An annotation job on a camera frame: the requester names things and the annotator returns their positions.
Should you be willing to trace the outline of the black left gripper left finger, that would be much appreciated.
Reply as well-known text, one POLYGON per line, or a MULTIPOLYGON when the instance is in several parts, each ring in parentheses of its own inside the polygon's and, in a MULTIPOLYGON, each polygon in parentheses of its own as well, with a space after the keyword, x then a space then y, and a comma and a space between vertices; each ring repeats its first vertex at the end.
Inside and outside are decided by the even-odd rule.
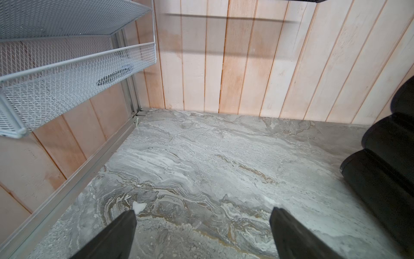
POLYGON ((136 230, 133 210, 121 213, 97 236, 72 256, 73 259, 127 259, 136 230))

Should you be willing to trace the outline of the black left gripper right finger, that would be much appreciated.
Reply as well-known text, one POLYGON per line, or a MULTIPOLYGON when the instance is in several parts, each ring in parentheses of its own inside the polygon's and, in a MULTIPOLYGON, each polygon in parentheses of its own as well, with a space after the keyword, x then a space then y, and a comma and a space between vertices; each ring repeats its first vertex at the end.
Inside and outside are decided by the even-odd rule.
POLYGON ((342 258, 283 208, 273 208, 270 227, 281 259, 342 258))

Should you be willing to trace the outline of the black drawer cabinet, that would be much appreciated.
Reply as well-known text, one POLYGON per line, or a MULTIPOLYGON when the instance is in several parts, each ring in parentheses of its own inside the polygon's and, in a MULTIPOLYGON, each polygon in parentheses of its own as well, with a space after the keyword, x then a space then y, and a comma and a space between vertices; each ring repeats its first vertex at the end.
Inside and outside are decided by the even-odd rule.
POLYGON ((391 115, 364 134, 362 150, 340 172, 379 222, 409 254, 414 254, 414 79, 391 100, 391 115))

